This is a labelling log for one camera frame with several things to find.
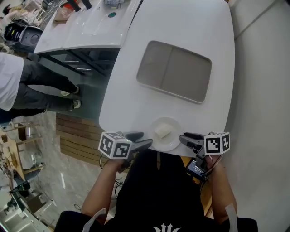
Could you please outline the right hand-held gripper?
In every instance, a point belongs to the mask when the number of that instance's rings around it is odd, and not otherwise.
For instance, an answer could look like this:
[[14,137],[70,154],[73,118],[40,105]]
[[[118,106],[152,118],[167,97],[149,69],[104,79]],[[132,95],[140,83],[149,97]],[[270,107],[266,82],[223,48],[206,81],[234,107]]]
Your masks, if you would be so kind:
[[200,150],[195,158],[196,166],[200,169],[207,169],[205,157],[209,155],[223,155],[230,150],[229,132],[212,133],[207,136],[185,132],[184,135],[179,136],[179,141],[188,148]]

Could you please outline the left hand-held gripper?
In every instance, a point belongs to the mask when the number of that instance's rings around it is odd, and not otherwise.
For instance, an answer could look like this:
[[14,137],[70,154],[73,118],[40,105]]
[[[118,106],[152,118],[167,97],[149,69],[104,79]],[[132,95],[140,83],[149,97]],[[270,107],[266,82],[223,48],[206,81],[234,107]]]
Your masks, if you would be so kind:
[[130,167],[135,151],[143,151],[152,146],[152,139],[136,142],[143,136],[144,132],[141,131],[104,131],[101,134],[98,150],[102,155],[111,160],[123,160],[122,165],[117,171],[118,173],[122,173]]

